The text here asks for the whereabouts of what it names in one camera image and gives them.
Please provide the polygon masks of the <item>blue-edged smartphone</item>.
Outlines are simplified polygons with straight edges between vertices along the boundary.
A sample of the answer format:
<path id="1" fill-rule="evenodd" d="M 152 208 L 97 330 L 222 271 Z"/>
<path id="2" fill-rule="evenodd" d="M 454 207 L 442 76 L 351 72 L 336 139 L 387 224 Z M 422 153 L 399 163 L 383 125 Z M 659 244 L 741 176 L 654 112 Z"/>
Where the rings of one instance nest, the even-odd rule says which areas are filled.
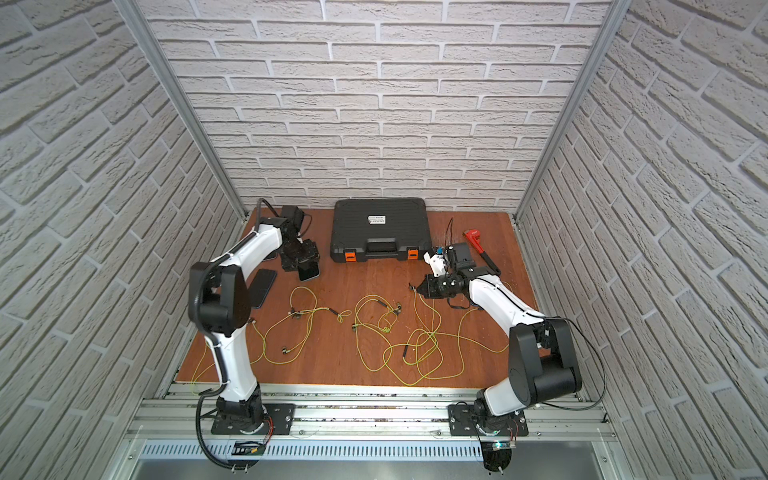
<path id="1" fill-rule="evenodd" d="M 252 309 L 260 309 L 264 305 L 276 278 L 277 272 L 275 270 L 259 269 L 256 272 L 248 287 Z"/>

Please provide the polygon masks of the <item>grey-edged large smartphone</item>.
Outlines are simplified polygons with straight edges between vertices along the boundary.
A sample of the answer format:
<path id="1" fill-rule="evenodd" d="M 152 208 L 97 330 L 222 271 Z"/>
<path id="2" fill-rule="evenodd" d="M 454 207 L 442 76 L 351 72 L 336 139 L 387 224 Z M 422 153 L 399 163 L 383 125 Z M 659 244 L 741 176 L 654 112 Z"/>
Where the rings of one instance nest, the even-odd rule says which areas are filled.
<path id="1" fill-rule="evenodd" d="M 298 266 L 299 280 L 302 282 L 310 281 L 320 275 L 319 265 L 316 262 L 310 262 Z"/>

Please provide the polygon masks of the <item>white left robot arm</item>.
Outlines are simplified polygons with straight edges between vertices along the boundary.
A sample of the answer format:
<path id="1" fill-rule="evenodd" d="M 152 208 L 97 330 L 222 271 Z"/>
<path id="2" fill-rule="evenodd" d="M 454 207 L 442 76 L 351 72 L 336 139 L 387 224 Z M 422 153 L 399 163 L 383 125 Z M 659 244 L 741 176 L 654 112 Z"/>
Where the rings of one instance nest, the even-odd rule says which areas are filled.
<path id="1" fill-rule="evenodd" d="M 284 271 L 302 281 L 319 275 L 319 251 L 302 232 L 305 212 L 282 209 L 261 219 L 238 243 L 209 262 L 190 270 L 188 315 L 212 348 L 220 387 L 213 395 L 220 416 L 243 431 L 264 422 L 260 387 L 248 360 L 246 326 L 252 304 L 247 278 L 273 252 Z"/>

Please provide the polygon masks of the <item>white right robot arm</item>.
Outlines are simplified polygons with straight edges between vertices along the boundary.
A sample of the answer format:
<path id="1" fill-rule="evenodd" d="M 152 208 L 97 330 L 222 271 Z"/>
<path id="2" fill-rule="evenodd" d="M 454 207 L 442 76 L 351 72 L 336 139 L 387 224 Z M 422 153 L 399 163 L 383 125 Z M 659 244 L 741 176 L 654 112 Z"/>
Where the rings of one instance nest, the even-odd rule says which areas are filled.
<path id="1" fill-rule="evenodd" d="M 475 400 L 478 416 L 501 417 L 582 388 L 569 322 L 531 308 L 488 269 L 428 274 L 415 291 L 426 299 L 462 294 L 507 335 L 507 378 L 479 392 Z"/>

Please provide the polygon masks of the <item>red and black tool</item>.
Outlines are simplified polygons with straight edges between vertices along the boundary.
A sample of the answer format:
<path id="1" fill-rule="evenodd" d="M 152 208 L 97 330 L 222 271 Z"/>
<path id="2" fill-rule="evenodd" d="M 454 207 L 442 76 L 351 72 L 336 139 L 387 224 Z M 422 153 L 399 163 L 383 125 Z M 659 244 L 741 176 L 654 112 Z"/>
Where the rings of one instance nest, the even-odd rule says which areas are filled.
<path id="1" fill-rule="evenodd" d="M 477 253 L 485 261 L 486 265 L 494 272 L 494 274 L 497 276 L 500 276 L 501 270 L 481 245 L 480 231 L 477 229 L 469 229 L 469 230 L 465 230 L 463 232 L 463 235 L 466 238 L 467 242 L 477 251 Z"/>

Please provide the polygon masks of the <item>black plastic tool case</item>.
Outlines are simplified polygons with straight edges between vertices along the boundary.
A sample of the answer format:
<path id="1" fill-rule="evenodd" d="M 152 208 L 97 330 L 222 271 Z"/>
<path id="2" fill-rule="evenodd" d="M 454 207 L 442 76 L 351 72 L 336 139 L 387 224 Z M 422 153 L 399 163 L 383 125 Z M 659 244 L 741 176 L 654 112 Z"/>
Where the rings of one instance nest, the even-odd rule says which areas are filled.
<path id="1" fill-rule="evenodd" d="M 419 260 L 432 248 L 421 198 L 346 199 L 334 206 L 330 257 L 336 263 Z"/>

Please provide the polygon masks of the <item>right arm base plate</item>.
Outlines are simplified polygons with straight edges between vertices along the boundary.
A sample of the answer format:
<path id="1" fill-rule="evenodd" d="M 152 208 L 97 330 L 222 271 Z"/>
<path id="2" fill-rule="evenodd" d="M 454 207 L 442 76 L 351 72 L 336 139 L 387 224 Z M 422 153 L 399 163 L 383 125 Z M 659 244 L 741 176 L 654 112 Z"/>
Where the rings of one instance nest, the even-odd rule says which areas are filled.
<path id="1" fill-rule="evenodd" d="M 482 413 L 474 404 L 465 401 L 447 406 L 448 426 L 452 437 L 512 437 L 529 435 L 527 420 L 522 410 L 502 416 Z"/>

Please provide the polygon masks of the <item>aluminium rail frame front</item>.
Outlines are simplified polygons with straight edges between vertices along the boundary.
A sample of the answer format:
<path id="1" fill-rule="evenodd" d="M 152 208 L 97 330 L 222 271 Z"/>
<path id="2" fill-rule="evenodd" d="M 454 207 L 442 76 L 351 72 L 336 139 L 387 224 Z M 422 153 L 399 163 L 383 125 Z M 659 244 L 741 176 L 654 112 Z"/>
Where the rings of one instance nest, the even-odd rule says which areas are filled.
<path id="1" fill-rule="evenodd" d="M 288 435 L 279 440 L 443 441 L 509 440 L 512 437 L 452 437 L 447 406 L 473 404 L 467 388 L 262 384 L 262 400 L 296 405 Z M 550 405 L 524 410 L 529 435 L 517 441 L 615 442 L 607 414 L 587 408 L 571 394 Z"/>

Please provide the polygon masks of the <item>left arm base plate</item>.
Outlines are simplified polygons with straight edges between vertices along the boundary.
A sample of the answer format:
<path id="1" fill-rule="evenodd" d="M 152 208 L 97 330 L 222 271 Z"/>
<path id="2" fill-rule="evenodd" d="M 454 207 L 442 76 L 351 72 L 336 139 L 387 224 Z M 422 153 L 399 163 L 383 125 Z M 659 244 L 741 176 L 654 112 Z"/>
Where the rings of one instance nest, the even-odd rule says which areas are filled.
<path id="1" fill-rule="evenodd" d="M 213 435 L 288 435 L 295 404 L 218 401 L 213 420 Z"/>

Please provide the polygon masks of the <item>aluminium corner post left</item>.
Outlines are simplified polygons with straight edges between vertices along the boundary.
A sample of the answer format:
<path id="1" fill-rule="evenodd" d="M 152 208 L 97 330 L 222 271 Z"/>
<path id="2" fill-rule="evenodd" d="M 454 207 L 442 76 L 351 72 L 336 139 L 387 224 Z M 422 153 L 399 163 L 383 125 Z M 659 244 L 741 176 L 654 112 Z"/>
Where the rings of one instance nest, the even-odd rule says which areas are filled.
<path id="1" fill-rule="evenodd" d="M 149 22 L 141 12 L 138 3 L 130 0 L 116 0 L 114 1 L 114 4 L 122 16 L 127 28 L 134 36 L 138 46 L 143 51 L 159 83 L 165 90 L 179 118 L 191 135 L 193 142 L 198 147 L 203 160 L 209 167 L 228 203 L 241 220 L 246 220 L 249 213 L 237 194 L 236 189 L 217 155 L 209 136 L 205 132 L 188 95 L 185 93 L 179 78 L 163 52 L 159 41 L 152 32 Z"/>

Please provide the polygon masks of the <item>aluminium corner post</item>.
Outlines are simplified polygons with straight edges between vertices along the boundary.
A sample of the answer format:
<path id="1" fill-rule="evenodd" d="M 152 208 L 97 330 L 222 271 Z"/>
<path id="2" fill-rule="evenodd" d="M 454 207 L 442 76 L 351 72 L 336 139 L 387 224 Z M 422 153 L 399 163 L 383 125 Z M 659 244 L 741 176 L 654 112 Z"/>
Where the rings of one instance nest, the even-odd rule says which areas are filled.
<path id="1" fill-rule="evenodd" d="M 554 159 L 556 149 L 565 137 L 569 125 L 575 118 L 578 108 L 587 95 L 603 58 L 606 56 L 630 6 L 630 0 L 618 0 L 610 3 L 603 23 L 597 32 L 595 41 L 588 51 L 571 91 L 566 97 L 563 109 L 557 118 L 552 132 L 547 138 L 544 149 L 533 170 L 522 199 L 512 215 L 513 223 L 515 225 L 519 223 L 520 219 L 532 203 L 535 192 L 543 181 L 544 174 Z"/>
<path id="2" fill-rule="evenodd" d="M 191 135 L 193 142 L 198 147 L 203 160 L 209 167 L 228 203 L 241 220 L 246 220 L 249 213 L 237 194 L 236 189 L 217 155 L 209 136 L 205 132 L 188 95 L 185 93 L 179 78 L 163 52 L 159 41 L 152 32 L 149 22 L 141 12 L 138 3 L 130 0 L 116 0 L 114 1 L 114 4 L 122 16 L 127 28 L 134 36 L 138 46 L 143 51 L 159 83 L 165 90 L 179 118 Z"/>

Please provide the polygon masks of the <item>aluminium corner post right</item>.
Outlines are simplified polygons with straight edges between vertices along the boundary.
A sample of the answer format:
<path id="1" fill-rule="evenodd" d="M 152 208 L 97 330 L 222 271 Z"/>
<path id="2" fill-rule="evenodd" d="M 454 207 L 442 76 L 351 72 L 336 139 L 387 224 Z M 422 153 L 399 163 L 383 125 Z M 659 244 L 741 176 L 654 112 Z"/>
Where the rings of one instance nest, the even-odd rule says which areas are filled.
<path id="1" fill-rule="evenodd" d="M 557 118 L 552 132 L 547 138 L 544 149 L 533 170 L 522 199 L 512 215 L 513 223 L 515 225 L 519 223 L 520 219 L 532 203 L 535 192 L 543 181 L 544 174 L 554 159 L 556 149 L 565 137 L 569 125 L 575 118 L 578 108 L 587 95 L 603 58 L 606 56 L 630 6 L 630 0 L 618 0 L 610 3 L 603 23 L 597 32 L 595 41 L 588 51 L 571 91 L 566 97 L 563 109 Z"/>

